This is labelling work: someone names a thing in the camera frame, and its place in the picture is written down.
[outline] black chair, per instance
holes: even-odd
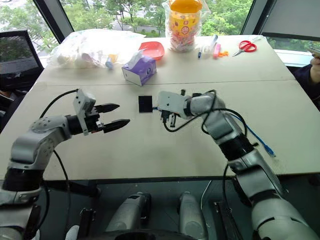
[[[17,96],[13,101],[0,94],[0,132],[43,70],[27,30],[0,32],[0,90]]]

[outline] red scissors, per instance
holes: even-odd
[[[252,42],[248,40],[244,40],[240,42],[239,44],[239,51],[237,51],[235,54],[232,55],[232,57],[239,55],[240,53],[246,52],[246,53],[252,53],[257,50],[257,45],[253,44]]]

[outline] orange lid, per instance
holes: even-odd
[[[202,9],[201,0],[173,0],[170,9],[181,14],[194,14]]]

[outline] purple tissue box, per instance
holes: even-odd
[[[143,55],[132,69],[129,69],[126,63],[122,67],[122,72],[125,80],[142,86],[157,72],[156,60]]]

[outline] dark sleeve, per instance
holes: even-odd
[[[311,98],[311,100],[315,100],[320,96],[320,83],[312,83],[310,79],[310,69],[312,65],[309,64],[307,66],[301,67],[296,70],[293,75],[295,79],[299,82],[305,93]]]

